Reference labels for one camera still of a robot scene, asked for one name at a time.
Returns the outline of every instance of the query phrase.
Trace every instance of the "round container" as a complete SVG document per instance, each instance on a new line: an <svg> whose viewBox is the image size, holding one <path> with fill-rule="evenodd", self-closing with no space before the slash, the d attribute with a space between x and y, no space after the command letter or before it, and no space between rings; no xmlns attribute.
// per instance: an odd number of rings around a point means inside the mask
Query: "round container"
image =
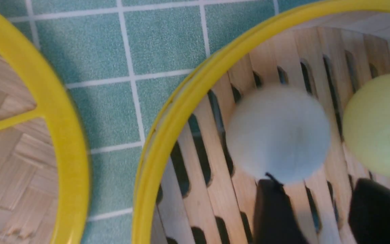
<svg viewBox="0 0 390 244"><path fill-rule="evenodd" d="M58 169L58 210L51 243L80 243L90 198L90 166L73 103L45 59L2 16L0 57L20 77L37 104L26 113L0 120L0 131L34 118L45 121ZM13 231L23 234L22 230Z"/></svg>

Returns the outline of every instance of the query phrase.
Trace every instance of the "slot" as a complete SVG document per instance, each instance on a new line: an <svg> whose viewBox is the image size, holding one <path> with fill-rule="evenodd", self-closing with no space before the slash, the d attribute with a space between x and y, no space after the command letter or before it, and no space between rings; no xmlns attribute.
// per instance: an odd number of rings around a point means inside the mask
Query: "slot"
<svg viewBox="0 0 390 244"><path fill-rule="evenodd" d="M324 65L325 65L325 70L326 70L326 75L328 77L328 83L329 83L329 90L330 90L330 93L331 93L331 97L332 97L332 104L333 104L333 108L334 108L334 111L335 111L335 118L336 118L336 124L337 124L337 127L338 127L338 132L339 132L339 135L341 136L342 138L342 122L341 122L341 114L340 114L340 110L339 110L339 96L338 96L338 92L336 90L336 85L334 84L334 80L333 80L333 73L332 73L332 65L331 65L331 62L330 62L330 59L328 57L323 57L323 62L324 62Z"/></svg>
<svg viewBox="0 0 390 244"><path fill-rule="evenodd" d="M178 186L180 187L181 195L184 198L189 193L190 182L178 142L176 142L174 144L174 147L172 148L171 161L172 165L174 166L175 175L177 176Z"/></svg>
<svg viewBox="0 0 390 244"><path fill-rule="evenodd" d="M207 244L204 231L198 227L192 227L192 234L194 235L195 244Z"/></svg>
<svg viewBox="0 0 390 244"><path fill-rule="evenodd" d="M210 170L209 158L207 157L207 152L205 151L204 142L199 130L198 120L193 114L189 117L189 127L192 132L192 138L195 143L198 160L205 180L205 185L209 186L212 182L212 170Z"/></svg>
<svg viewBox="0 0 390 244"><path fill-rule="evenodd" d="M316 233L318 234L322 230L322 223L320 221L319 211L317 210L317 205L314 201L314 198L312 197L311 190L306 186L305 188L306 188L306 194L308 195L308 201L312 213L312 219L314 221L314 226L316 227Z"/></svg>
<svg viewBox="0 0 390 244"><path fill-rule="evenodd" d="M287 73L280 66L278 66L277 69L278 69L278 75L279 75L279 82L283 85L287 85L288 84Z"/></svg>
<svg viewBox="0 0 390 244"><path fill-rule="evenodd" d="M221 236L222 244L230 244L230 238L226 231L225 221L221 217L215 216L216 224L218 225L219 235Z"/></svg>

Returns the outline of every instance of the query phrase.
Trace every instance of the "wooden basket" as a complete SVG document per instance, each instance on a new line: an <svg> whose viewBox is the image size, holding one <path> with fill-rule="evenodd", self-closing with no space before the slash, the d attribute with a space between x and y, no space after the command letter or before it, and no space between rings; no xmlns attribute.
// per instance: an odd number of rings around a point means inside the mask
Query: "wooden basket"
<svg viewBox="0 0 390 244"><path fill-rule="evenodd" d="M0 244L79 243L87 145L63 85L0 15Z"/></svg>
<svg viewBox="0 0 390 244"><path fill-rule="evenodd" d="M256 182L232 167L224 136L235 102L268 83L286 83L312 93L331 122L331 148L324 166L305 181L285 185L300 229L311 244L355 243L347 219L356 180L371 178L390 188L390 178L369 172L348 153L341 120L353 93L384 74L390 74L388 13L356 11L320 17L249 51L214 83L183 125L161 179L151 243L251 243ZM158 140L172 103L189 86L166 105L165 118L153 127L152 140ZM145 157L154 155L154 146L146 147ZM135 225L141 215L137 207Z"/></svg>
<svg viewBox="0 0 390 244"><path fill-rule="evenodd" d="M0 121L36 108L15 71L0 56ZM0 130L0 240L49 243L58 205L52 140L42 118Z"/></svg>

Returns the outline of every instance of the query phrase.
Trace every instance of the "white fluffy ball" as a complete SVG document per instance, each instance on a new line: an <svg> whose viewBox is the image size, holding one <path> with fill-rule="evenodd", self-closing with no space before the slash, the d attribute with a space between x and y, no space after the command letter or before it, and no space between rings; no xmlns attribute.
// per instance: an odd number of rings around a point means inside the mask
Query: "white fluffy ball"
<svg viewBox="0 0 390 244"><path fill-rule="evenodd" d="M271 85L245 96L226 130L234 164L256 179L271 173L283 184L308 178L330 146L329 120L304 91Z"/></svg>

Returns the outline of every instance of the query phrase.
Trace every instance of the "white grout line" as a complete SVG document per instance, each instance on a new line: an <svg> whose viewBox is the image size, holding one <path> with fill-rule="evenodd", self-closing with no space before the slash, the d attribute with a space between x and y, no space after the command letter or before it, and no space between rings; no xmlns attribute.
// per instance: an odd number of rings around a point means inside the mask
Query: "white grout line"
<svg viewBox="0 0 390 244"><path fill-rule="evenodd" d="M194 70L193 68L189 68L189 69L180 69L180 70L153 73L153 74L145 74L145 75L134 76L134 79L135 81L138 81L143 79L157 79L157 78L170 77L170 76L188 75L193 70ZM123 77L116 77L116 78L109 78L109 79L88 80L88 81L82 81L77 83L71 83L65 85L65 87L67 89L74 89L80 87L88 87L94 85L107 85L107 84L114 84L114 83L121 83L121 82L128 82L128 81L131 81L131 78L129 76L123 76Z"/></svg>
<svg viewBox="0 0 390 244"><path fill-rule="evenodd" d="M278 0L273 0L274 2L274 8L275 8L275 15L279 14L279 3Z"/></svg>
<svg viewBox="0 0 390 244"><path fill-rule="evenodd" d="M130 86L132 88L133 103L135 105L136 120L138 122L139 137L141 143L145 142L144 125L142 123L141 106L139 104L138 90L136 89L135 72L133 71L132 57L130 55L129 37L127 36L126 22L124 20L121 0L116 0L118 18L120 19L121 35L123 36L124 51L126 53L127 69L129 70Z"/></svg>
<svg viewBox="0 0 390 244"><path fill-rule="evenodd" d="M28 16L7 18L7 20L10 21L11 23L27 22L27 21L29 21L29 19L30 18Z"/></svg>
<svg viewBox="0 0 390 244"><path fill-rule="evenodd" d="M190 6L198 6L198 5L199 5L198 1L186 1L186 2L139 5L139 6L125 6L125 7L123 7L123 12L148 11L148 10L157 10L157 9L190 7Z"/></svg>
<svg viewBox="0 0 390 244"><path fill-rule="evenodd" d="M204 38L204 47L205 47L205 56L206 58L210 57L210 45L209 45L209 35L207 33L207 20L205 18L205 7L204 1L199 0L199 13L201 16L201 27L202 27L202 36Z"/></svg>
<svg viewBox="0 0 390 244"><path fill-rule="evenodd" d="M110 213L105 213L105 214L101 214L101 215L91 216L91 217L88 218L88 222L98 221L98 220L107 219L107 218L114 218L114 217L121 216L121 215L131 214L132 212L133 212L133 208L130 207L130 208L126 208L124 210L118 210L118 211L115 211L115 212L110 212Z"/></svg>
<svg viewBox="0 0 390 244"><path fill-rule="evenodd" d="M134 79L130 81L130 86L132 88L133 103L135 104L135 113L136 113L136 120L138 122L139 137L141 139L142 145L144 145L145 142L144 124L142 123L141 105L139 104L138 89L136 89L136 82Z"/></svg>
<svg viewBox="0 0 390 244"><path fill-rule="evenodd" d="M120 145L109 146L109 147L95 148L95 149L90 150L90 154L98 154L98 153L110 152L110 151L119 151L119 150L128 149L128 148L141 147L142 145L143 145L143 142L133 142L133 143L126 143L126 144L120 144Z"/></svg>
<svg viewBox="0 0 390 244"><path fill-rule="evenodd" d="M212 5L212 4L221 4L221 3L240 3L240 2L251 2L251 1L259 1L259 0L209 0L203 2L203 5ZM31 8L31 15L28 12L28 16L11 17L7 19L12 23L16 23L16 22L25 22L25 21L81 17L81 16L97 15L97 14L114 14L121 11L122 12L148 11L148 10L156 10L156 9L168 9L168 8L199 6L199 5L200 5L199 0L186 1L186 2L173 2L173 3L159 3L159 4L150 4L150 5L140 5L140 6L121 6L120 3L117 4L117 7L114 8L89 9L89 10L82 10L82 11L68 11L68 12L61 12L61 13L38 14L38 15L33 15L32 8Z"/></svg>
<svg viewBox="0 0 390 244"><path fill-rule="evenodd" d="M31 28L32 42L34 43L34 46L36 46L36 48L40 50L40 41L39 34L37 33L37 26L32 18L34 16L34 13L33 4L31 3L31 0L25 0L25 6L26 12L28 13L29 26Z"/></svg>
<svg viewBox="0 0 390 244"><path fill-rule="evenodd" d="M121 83L127 81L130 81L130 78L126 76L126 77L117 77L117 78L110 78L110 79L89 80L89 81L67 84L65 86L67 89L73 89L73 88L80 88L80 87L93 86L93 85Z"/></svg>
<svg viewBox="0 0 390 244"><path fill-rule="evenodd" d="M160 72L160 73L139 75L139 76L135 76L135 80L141 80L141 79L157 79L157 78L169 77L169 76L188 75L188 74L190 74L193 70L194 70L193 68L188 68L188 69L180 69L180 70L174 70L174 71L166 71L166 72Z"/></svg>

